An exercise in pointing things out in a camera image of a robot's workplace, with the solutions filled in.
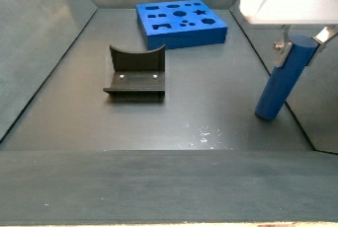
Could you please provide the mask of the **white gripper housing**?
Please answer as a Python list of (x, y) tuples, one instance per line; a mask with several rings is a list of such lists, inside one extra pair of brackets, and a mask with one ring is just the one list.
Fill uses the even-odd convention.
[(277, 68), (285, 64), (292, 49), (289, 40), (290, 25), (329, 24), (313, 38), (318, 47), (308, 62), (326, 48), (328, 43), (338, 37), (338, 0), (241, 0), (241, 13), (254, 25), (282, 25), (282, 40), (274, 43), (274, 50), (281, 54)]

